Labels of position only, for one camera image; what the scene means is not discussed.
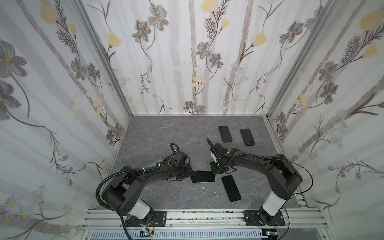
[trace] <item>metal bracket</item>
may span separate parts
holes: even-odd
[[[155,227],[165,227],[167,220],[167,211],[154,211],[153,217],[155,219]],[[136,217],[130,216],[125,221],[126,227],[142,227],[136,222]]]
[[[261,224],[257,218],[258,211],[244,211],[244,221],[247,226],[264,226]],[[285,226],[285,221],[281,211],[278,211],[273,219],[277,222],[279,226]],[[273,222],[269,226],[276,226],[276,223]]]

